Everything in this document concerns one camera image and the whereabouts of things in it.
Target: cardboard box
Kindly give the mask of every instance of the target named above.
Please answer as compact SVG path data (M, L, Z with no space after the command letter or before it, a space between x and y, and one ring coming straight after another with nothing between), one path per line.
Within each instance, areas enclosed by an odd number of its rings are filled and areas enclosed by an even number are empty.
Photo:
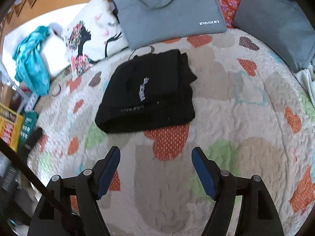
M17 151L23 116L0 104L0 138Z
M15 90L12 89L12 87L8 85L3 85L0 103L5 105L6 107L9 107L14 93L15 93Z

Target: black pole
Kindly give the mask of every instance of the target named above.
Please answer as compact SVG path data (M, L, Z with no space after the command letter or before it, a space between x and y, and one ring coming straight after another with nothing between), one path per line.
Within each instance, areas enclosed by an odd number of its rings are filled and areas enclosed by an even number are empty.
M57 210L59 210L68 221L72 222L75 228L79 228L74 217L67 211L67 209L47 190L38 177L25 165L18 155L0 138L0 151L19 169L26 178L40 191L40 193L49 201L49 203Z

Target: blue gripper pad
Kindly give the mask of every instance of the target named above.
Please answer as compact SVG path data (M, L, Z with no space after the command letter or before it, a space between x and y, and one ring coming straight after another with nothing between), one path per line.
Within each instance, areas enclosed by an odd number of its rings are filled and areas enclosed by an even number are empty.
M99 188L97 195L99 199L107 193L111 185L111 181L120 162L120 149L117 146L113 146L104 160L107 161L107 164L98 180Z
M213 200L216 200L218 197L218 184L220 181L220 177L217 174L218 166L214 161L207 159L200 147L195 147L192 150L192 162L204 191Z

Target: black cloth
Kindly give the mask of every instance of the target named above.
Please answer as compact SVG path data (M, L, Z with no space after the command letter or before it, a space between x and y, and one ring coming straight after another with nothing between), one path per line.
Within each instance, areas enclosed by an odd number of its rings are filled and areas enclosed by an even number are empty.
M171 50L135 56L112 75L95 123L107 133L186 124L195 118L186 53Z

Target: teal cloth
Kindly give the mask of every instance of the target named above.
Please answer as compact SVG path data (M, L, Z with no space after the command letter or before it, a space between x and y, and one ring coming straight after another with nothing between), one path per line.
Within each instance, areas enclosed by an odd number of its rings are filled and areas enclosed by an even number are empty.
M40 56L42 44L49 34L49 27L39 26L18 45L12 57L16 61L15 79L24 81L39 96L49 91L49 74Z

